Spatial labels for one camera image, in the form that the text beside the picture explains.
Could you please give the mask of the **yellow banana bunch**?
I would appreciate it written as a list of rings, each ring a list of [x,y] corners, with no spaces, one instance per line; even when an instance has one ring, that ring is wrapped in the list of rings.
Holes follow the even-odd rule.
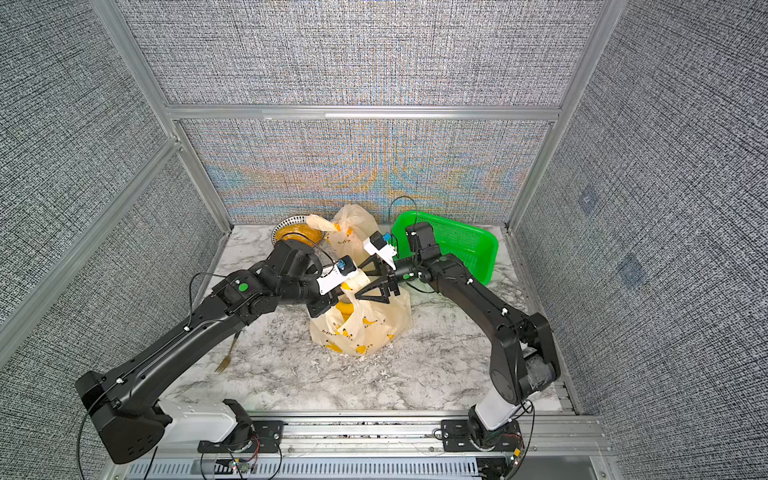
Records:
[[[355,305],[350,302],[340,301],[335,305],[335,308],[340,312],[344,322],[346,322],[355,311]]]

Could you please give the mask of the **banana print plastic bag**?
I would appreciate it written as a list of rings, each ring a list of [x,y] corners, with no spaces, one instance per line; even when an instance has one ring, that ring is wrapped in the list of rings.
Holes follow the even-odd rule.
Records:
[[[379,230],[373,215],[358,204],[344,205],[332,220],[308,215],[306,224],[324,233],[338,257],[349,256],[356,264],[368,258],[363,243]]]
[[[355,311],[346,322],[335,306],[312,319],[309,332],[314,343],[339,354],[360,357],[375,353],[411,328],[409,293],[402,290],[400,296],[389,297],[388,303],[357,300],[354,294],[370,283],[370,277],[359,273],[341,284],[343,295],[339,302],[353,303]]]

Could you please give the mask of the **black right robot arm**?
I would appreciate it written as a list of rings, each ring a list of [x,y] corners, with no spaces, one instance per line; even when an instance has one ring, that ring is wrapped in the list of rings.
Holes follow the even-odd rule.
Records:
[[[560,377],[561,366],[548,320],[512,307],[475,278],[452,253],[444,253],[433,228],[418,222],[406,229],[411,255],[395,259],[396,250],[381,233],[364,241],[378,277],[355,294],[358,300],[387,303],[407,278],[415,277],[461,308],[491,343],[492,389],[468,413],[478,442],[504,431],[524,402]]]

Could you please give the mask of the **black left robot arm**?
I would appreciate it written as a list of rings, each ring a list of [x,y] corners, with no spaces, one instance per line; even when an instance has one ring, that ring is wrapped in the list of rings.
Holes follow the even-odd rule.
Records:
[[[75,389],[111,460],[130,463],[160,443],[176,422],[160,396],[213,347],[280,305],[304,305],[318,317],[336,305],[344,281],[325,273],[308,245],[281,240],[265,260],[225,276],[145,350],[105,373],[82,375]]]

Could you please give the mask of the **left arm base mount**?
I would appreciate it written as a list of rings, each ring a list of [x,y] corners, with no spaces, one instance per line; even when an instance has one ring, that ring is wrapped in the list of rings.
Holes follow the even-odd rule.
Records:
[[[226,435],[218,441],[201,440],[199,453],[277,453],[285,423],[281,420],[253,420],[244,407],[234,399],[225,399],[224,412],[235,421]]]

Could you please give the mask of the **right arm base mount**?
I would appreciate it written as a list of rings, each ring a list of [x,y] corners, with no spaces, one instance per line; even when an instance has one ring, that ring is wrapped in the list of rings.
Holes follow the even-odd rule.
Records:
[[[446,452],[515,452],[525,446],[516,420],[495,430],[486,429],[475,419],[444,419],[434,436]]]

